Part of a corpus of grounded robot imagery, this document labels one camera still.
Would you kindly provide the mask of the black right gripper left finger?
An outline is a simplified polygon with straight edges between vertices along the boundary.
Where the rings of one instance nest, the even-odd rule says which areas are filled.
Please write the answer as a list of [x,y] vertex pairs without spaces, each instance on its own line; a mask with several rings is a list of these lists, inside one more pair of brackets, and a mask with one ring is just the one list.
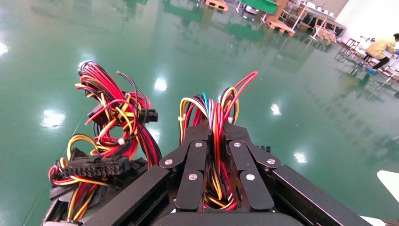
[[85,226],[157,226],[174,213],[202,212],[210,131],[189,127],[181,145],[89,218]]

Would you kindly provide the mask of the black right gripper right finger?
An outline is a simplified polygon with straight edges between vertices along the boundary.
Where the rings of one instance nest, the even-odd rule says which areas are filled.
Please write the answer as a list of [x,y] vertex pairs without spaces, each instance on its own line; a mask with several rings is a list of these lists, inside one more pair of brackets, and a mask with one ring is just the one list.
[[227,150],[250,211],[286,214],[303,226],[368,226],[365,219],[252,143],[244,127],[224,124]]

